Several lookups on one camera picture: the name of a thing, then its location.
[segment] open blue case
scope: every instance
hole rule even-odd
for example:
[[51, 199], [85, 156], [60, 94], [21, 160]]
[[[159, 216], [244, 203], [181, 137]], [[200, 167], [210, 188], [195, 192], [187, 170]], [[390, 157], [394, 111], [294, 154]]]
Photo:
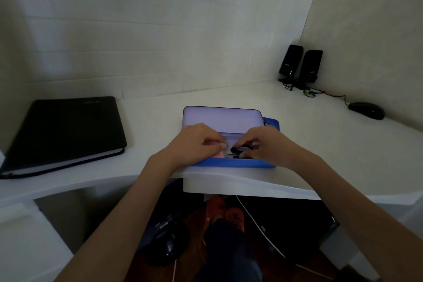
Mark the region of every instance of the open blue case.
[[[260, 111], [243, 108], [187, 106], [184, 108], [182, 126], [204, 123], [221, 133], [227, 143], [228, 151], [238, 138], [256, 126], [270, 125], [279, 128], [276, 119], [262, 117]], [[207, 158], [194, 166], [200, 167], [258, 167], [273, 168], [272, 164], [256, 159]]]

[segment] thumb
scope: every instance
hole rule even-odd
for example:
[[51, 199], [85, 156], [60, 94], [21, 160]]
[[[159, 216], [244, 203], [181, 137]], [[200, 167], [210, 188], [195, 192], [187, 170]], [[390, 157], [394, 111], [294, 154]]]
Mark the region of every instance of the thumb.
[[203, 145], [203, 152], [204, 152], [204, 158], [208, 158], [210, 156], [213, 156], [223, 150], [226, 150], [228, 146], [224, 143], [219, 143], [215, 145]]
[[256, 150], [246, 150], [239, 155], [239, 158], [254, 158], [262, 159], [263, 150], [261, 148]]

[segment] case lid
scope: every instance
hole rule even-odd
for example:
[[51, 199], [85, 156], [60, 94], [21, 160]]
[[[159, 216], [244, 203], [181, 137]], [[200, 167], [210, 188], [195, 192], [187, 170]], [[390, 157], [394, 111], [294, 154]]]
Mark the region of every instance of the case lid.
[[263, 117], [256, 109], [187, 106], [182, 126], [204, 123], [219, 133], [244, 134], [252, 127], [263, 126]]

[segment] forearm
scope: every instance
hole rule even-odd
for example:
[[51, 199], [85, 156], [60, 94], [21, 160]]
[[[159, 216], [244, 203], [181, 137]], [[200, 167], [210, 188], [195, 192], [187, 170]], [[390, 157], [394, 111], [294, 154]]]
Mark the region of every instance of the forearm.
[[316, 191], [384, 281], [423, 279], [423, 241], [308, 151], [293, 170]]
[[173, 169], [152, 156], [128, 193], [56, 278], [123, 281], [157, 199]]

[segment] white cable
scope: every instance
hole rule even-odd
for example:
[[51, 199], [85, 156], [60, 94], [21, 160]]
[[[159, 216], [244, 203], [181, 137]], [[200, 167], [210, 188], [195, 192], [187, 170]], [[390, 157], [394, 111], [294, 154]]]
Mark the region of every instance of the white cable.
[[176, 259], [175, 259], [175, 264], [173, 264], [173, 278], [172, 278], [172, 282], [175, 282], [175, 273], [176, 273]]
[[[241, 200], [239, 199], [239, 197], [238, 197], [238, 195], [235, 195], [236, 196], [236, 198], [238, 199], [238, 201], [240, 202], [240, 204], [242, 205], [242, 207], [244, 208], [244, 210], [246, 211], [246, 213], [251, 217], [251, 220], [254, 222], [254, 224], [257, 226], [257, 228], [258, 228], [258, 230], [263, 234], [263, 236], [266, 238], [266, 240], [272, 245], [272, 247], [274, 247], [275, 248], [275, 250], [276, 251], [278, 251], [279, 253], [280, 253], [280, 255], [282, 255], [284, 258], [286, 258], [286, 256], [285, 255], [283, 255], [283, 253], [281, 252], [281, 251], [279, 251], [279, 249], [272, 243], [272, 241], [270, 241], [268, 238], [267, 238], [267, 236], [264, 234], [264, 232], [262, 231], [262, 229], [260, 228], [260, 226], [258, 226], [258, 224], [257, 224], [257, 222], [254, 220], [254, 218], [251, 216], [251, 214], [248, 212], [248, 210], [245, 208], [245, 206], [244, 206], [244, 204], [242, 204], [242, 202], [241, 202]], [[319, 273], [319, 272], [316, 272], [316, 271], [313, 271], [313, 270], [311, 270], [311, 269], [308, 269], [308, 268], [305, 268], [304, 266], [301, 266], [301, 265], [299, 265], [299, 264], [295, 264], [296, 266], [298, 266], [299, 268], [302, 268], [302, 269], [305, 269], [305, 270], [307, 270], [307, 271], [309, 271], [309, 272], [311, 272], [311, 273], [314, 273], [314, 274], [317, 274], [317, 275], [320, 275], [320, 276], [322, 276], [322, 277], [324, 277], [324, 278], [326, 278], [326, 279], [329, 279], [329, 280], [333, 280], [333, 278], [331, 278], [330, 276], [326, 276], [326, 275], [324, 275], [324, 274], [322, 274], [322, 273]]]

